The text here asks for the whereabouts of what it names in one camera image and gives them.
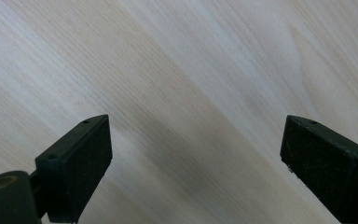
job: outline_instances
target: light wood grain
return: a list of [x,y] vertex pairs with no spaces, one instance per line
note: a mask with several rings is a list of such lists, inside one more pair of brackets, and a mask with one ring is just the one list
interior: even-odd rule
[[279,151],[287,114],[358,143],[358,1],[0,1],[0,173],[104,113],[80,223],[338,223]]

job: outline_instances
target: black plastic part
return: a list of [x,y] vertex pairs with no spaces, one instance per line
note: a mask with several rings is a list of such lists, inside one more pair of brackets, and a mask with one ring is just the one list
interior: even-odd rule
[[358,222],[358,145],[310,119],[288,116],[282,161],[340,222]]
[[34,195],[34,201],[36,203],[37,215],[41,218],[48,211],[48,195],[45,188],[43,188],[40,176],[37,171],[34,171],[29,176],[31,181],[31,188]]
[[38,224],[28,174],[12,171],[0,175],[0,224]]
[[78,222],[112,160],[107,115],[86,119],[38,156],[51,222]]

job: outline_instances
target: wooden table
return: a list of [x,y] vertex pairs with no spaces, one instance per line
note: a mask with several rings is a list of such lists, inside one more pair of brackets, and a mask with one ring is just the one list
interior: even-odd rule
[[358,143],[358,1],[0,1],[0,173],[100,114],[80,224],[338,223],[279,152],[288,114]]

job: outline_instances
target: wooden surface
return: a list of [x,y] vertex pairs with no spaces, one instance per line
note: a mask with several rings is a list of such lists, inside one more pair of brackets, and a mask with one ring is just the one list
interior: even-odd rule
[[104,113],[81,224],[338,223],[279,152],[288,114],[358,143],[358,1],[0,1],[0,173]]

